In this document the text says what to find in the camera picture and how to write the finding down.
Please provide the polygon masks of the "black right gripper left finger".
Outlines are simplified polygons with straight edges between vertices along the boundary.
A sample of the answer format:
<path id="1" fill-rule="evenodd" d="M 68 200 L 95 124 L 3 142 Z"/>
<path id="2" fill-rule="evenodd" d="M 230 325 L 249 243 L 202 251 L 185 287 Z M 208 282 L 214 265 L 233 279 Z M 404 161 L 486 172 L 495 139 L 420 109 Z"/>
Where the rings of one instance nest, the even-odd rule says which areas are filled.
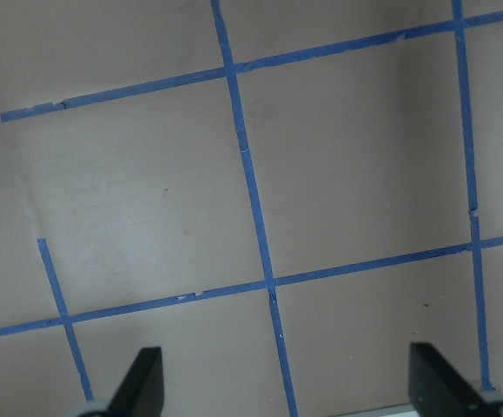
<path id="1" fill-rule="evenodd" d="M 90 401 L 70 416 L 155 416 L 164 409 L 162 349 L 141 348 L 112 398 Z"/>

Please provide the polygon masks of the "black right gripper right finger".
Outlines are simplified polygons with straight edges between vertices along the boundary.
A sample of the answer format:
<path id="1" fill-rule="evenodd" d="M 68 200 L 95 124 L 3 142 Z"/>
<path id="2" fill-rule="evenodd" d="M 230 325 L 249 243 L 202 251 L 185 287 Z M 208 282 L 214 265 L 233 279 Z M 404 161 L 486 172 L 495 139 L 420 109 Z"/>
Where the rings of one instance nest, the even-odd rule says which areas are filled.
<path id="1" fill-rule="evenodd" d="M 503 416 L 503 398 L 478 393 L 428 342 L 409 345 L 408 397 L 420 416 Z"/>

